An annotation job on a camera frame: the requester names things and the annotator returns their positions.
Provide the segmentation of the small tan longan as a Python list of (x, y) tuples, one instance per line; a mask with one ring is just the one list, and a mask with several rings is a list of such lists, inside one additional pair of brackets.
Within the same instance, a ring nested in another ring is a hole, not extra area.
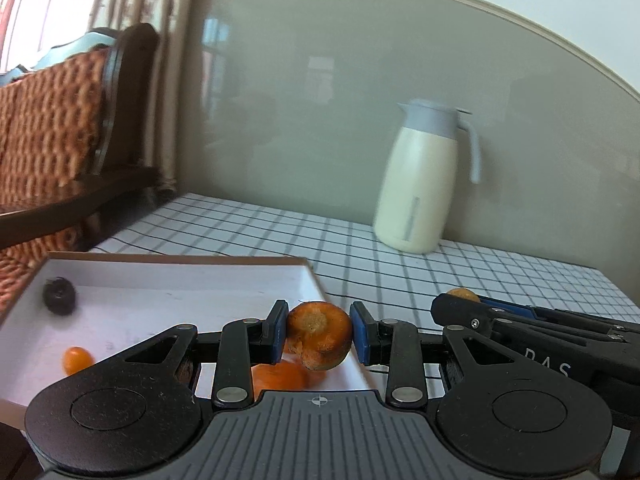
[(447, 295), (462, 298), (469, 301), (480, 302), (480, 297), (475, 292), (464, 287), (448, 290)]

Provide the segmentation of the beige patterned curtain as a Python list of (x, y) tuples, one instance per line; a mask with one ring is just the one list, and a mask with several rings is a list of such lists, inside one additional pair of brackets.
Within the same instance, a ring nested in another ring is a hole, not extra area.
[(1, 198), (144, 168), (175, 183), (177, 84), (190, 0), (94, 0), (94, 47), (1, 88)]

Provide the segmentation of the brown cardboard box tray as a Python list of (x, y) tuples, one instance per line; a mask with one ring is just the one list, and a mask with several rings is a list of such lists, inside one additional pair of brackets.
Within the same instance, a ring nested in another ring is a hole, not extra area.
[[(46, 281), (59, 276), (76, 290), (70, 315), (42, 301)], [(67, 348), (101, 361), (177, 324), (216, 332), (238, 318), (263, 318), (279, 299), (290, 307), (326, 299), (305, 259), (56, 252), (1, 318), (1, 420), (24, 427), (32, 398), (64, 378)]]

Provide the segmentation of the brown dried fruit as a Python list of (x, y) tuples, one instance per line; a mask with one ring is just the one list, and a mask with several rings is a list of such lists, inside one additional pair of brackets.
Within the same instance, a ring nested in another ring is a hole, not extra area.
[(352, 321), (329, 302), (303, 302), (288, 314), (286, 343), (308, 370), (332, 370), (352, 346)]

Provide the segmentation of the dark mangosteen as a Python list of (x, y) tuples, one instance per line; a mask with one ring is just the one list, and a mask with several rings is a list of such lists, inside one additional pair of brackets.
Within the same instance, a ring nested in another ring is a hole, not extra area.
[(42, 290), (42, 301), (56, 315), (70, 315), (76, 309), (76, 290), (67, 278), (47, 280)]

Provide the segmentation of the cream grey thermos jug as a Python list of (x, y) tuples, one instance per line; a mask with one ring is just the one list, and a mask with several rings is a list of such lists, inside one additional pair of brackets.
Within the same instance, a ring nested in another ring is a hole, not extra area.
[(468, 110), (424, 99), (399, 105), (405, 118), (386, 162), (373, 231), (400, 252), (434, 252), (447, 221), (458, 170), (458, 133), (468, 135), (469, 180), (480, 183), (480, 137)]

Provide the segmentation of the wooden sofa with orange cushions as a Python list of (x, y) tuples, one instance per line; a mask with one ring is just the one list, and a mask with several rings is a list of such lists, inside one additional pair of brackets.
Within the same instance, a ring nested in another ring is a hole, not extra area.
[(1, 77), (1, 309), (52, 252), (91, 247), (120, 196), (156, 185), (143, 160), (160, 36), (93, 29)]

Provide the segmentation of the small orange kumquat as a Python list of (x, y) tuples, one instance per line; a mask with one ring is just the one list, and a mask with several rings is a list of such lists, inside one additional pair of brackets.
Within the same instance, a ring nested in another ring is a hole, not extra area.
[(67, 348), (62, 357), (62, 367), (67, 376), (76, 374), (81, 370), (93, 366), (94, 357), (92, 354), (81, 347)]

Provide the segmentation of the large orange tangerine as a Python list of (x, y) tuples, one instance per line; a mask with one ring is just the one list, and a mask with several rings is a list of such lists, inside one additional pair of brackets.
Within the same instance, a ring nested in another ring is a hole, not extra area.
[(254, 398), (266, 390), (305, 391), (317, 387), (326, 378), (323, 370), (308, 370), (299, 362), (281, 361), (252, 367)]

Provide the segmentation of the checkered white tablecloth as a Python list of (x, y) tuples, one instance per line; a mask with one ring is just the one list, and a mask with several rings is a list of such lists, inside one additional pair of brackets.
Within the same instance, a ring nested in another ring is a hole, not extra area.
[[(501, 300), (568, 310), (639, 322), (637, 307), (621, 290), (597, 270), (553, 260), (500, 252), (445, 240), (431, 255), (410, 255), (383, 246), (372, 228), (342, 220), (307, 216), (296, 212), (240, 204), (232, 200), (189, 194), (149, 214), (118, 232), (92, 252), (113, 255), (178, 256), (291, 256), (306, 258), (318, 275), (323, 290), (340, 307), (362, 300), (373, 314), (418, 322), (423, 333), (438, 334), (430, 312), (436, 292), (466, 286), (488, 292)], [(398, 469), (392, 464), (390, 444), (373, 451), (382, 460), (381, 469), (356, 460), (356, 448), (346, 451), (346, 465), (330, 463), (325, 444), (307, 467), (299, 454), (307, 452), (302, 437), (288, 437), (286, 460), (291, 467), (273, 460), (267, 479), (332, 479), (330, 464), (344, 472), (345, 479), (409, 479), (409, 458), (427, 458), (425, 445), (418, 446), (413, 431), (396, 445)]]

